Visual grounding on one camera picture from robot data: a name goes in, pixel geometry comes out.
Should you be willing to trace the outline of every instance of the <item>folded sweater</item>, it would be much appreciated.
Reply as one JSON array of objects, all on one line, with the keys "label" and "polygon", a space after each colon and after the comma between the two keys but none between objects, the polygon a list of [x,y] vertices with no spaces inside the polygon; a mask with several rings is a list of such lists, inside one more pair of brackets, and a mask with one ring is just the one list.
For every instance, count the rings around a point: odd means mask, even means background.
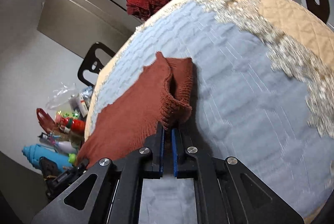
[{"label": "folded sweater", "polygon": [[143,146],[155,134],[160,121],[164,128],[185,122],[191,114],[191,58],[165,58],[144,67],[138,80],[114,103],[98,114],[93,134],[80,149],[77,161],[88,158],[88,168],[107,157],[117,160]]}]

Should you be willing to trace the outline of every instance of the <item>blue thermos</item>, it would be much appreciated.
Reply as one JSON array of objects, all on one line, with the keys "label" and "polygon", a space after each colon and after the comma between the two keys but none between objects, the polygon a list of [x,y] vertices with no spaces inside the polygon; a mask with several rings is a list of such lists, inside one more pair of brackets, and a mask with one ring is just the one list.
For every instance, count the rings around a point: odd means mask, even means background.
[{"label": "blue thermos", "polygon": [[22,153],[28,158],[28,161],[32,164],[32,166],[39,170],[39,159],[43,156],[51,161],[54,161],[61,172],[65,171],[63,167],[72,167],[71,163],[68,161],[68,156],[59,154],[55,151],[55,149],[41,144],[23,147]]}]

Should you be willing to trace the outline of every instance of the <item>light blue quilted fabric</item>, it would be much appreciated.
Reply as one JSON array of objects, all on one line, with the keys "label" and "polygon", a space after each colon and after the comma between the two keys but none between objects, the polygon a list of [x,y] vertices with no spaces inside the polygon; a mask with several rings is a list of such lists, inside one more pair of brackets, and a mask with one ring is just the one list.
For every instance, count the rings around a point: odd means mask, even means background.
[{"label": "light blue quilted fabric", "polygon": [[[303,217],[326,201],[334,140],[308,126],[306,84],[272,71],[257,37],[218,23],[194,2],[134,38],[99,92],[93,128],[157,51],[193,59],[194,111],[184,128],[199,133],[214,157],[236,156]],[[145,180],[140,223],[196,223],[192,181]]]}]

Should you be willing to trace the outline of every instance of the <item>red bottle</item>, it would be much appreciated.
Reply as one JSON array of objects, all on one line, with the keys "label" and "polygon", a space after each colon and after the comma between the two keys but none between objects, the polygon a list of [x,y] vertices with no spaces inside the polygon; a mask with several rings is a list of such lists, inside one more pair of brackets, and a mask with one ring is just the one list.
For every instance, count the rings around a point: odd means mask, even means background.
[{"label": "red bottle", "polygon": [[84,134],[85,133],[85,122],[81,120],[75,120],[71,117],[62,117],[61,115],[56,115],[55,122],[71,129],[73,132]]}]

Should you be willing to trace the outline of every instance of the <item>metal bolt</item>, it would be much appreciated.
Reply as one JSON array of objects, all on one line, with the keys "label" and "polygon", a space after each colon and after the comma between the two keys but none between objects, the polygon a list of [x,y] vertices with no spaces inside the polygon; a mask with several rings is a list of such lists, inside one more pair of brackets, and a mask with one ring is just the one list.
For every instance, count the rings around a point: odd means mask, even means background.
[{"label": "metal bolt", "polygon": [[139,153],[141,154],[148,154],[150,152],[150,149],[147,147],[143,147],[139,149]]},{"label": "metal bolt", "polygon": [[102,158],[99,163],[101,166],[107,166],[110,164],[110,160],[108,158]]},{"label": "metal bolt", "polygon": [[238,163],[238,160],[236,158],[234,158],[234,157],[229,157],[228,158],[228,163],[230,165],[235,165],[236,163]]},{"label": "metal bolt", "polygon": [[198,151],[198,149],[196,147],[191,146],[187,149],[187,151],[190,154],[195,154]]}]

